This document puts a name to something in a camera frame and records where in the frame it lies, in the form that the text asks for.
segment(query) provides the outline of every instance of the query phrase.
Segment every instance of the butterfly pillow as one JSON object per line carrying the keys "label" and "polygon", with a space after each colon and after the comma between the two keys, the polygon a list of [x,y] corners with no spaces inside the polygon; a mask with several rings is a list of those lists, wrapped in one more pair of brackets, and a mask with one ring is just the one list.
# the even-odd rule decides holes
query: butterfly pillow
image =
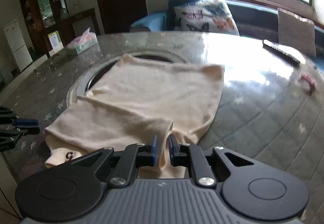
{"label": "butterfly pillow", "polygon": [[201,0],[174,8],[176,28],[239,36],[238,28],[225,0]]}

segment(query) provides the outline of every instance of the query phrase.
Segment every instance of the pink object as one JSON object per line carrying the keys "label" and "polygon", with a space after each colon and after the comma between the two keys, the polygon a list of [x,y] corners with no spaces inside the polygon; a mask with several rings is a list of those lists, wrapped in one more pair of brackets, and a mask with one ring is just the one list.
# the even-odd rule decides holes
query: pink object
{"label": "pink object", "polygon": [[96,34],[90,32],[90,28],[88,28],[82,36],[75,38],[66,46],[67,54],[79,55],[96,43],[98,43]]}
{"label": "pink object", "polygon": [[317,86],[316,80],[309,73],[307,73],[307,72],[301,73],[299,75],[299,80],[300,81],[304,80],[304,81],[308,82],[310,94],[312,94],[316,90],[316,86]]}

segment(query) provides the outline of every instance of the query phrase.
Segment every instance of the remote control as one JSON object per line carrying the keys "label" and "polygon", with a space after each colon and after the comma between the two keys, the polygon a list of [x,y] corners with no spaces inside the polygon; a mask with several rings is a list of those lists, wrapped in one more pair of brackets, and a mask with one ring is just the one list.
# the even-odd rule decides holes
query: remote control
{"label": "remote control", "polygon": [[290,55],[289,53],[286,53],[283,50],[279,49],[278,43],[272,43],[269,40],[263,40],[263,48],[273,53],[274,55],[284,59],[286,62],[288,62],[295,68],[299,68],[300,61],[297,60],[294,56]]}

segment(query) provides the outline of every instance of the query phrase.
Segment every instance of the metal screw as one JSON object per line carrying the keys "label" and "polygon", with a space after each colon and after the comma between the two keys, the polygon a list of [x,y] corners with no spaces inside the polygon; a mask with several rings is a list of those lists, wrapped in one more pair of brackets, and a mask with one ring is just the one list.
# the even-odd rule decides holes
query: metal screw
{"label": "metal screw", "polygon": [[202,177],[198,180],[198,183],[203,186],[211,186],[215,183],[215,180],[210,177]]}
{"label": "metal screw", "polygon": [[115,186],[122,186],[126,184],[126,180],[122,177],[114,177],[110,180],[110,183],[112,183]]}

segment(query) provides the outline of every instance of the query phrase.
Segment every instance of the blue sofa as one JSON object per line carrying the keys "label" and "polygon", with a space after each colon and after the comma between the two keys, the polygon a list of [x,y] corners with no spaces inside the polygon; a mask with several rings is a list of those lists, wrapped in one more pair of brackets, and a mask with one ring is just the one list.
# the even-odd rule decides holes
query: blue sofa
{"label": "blue sofa", "polygon": [[[172,31],[175,25],[174,7],[198,0],[169,0],[168,10],[150,14],[130,26],[130,31]],[[277,10],[247,2],[226,0],[241,36],[278,42]],[[312,60],[324,70],[324,30],[315,26],[317,58]]]}

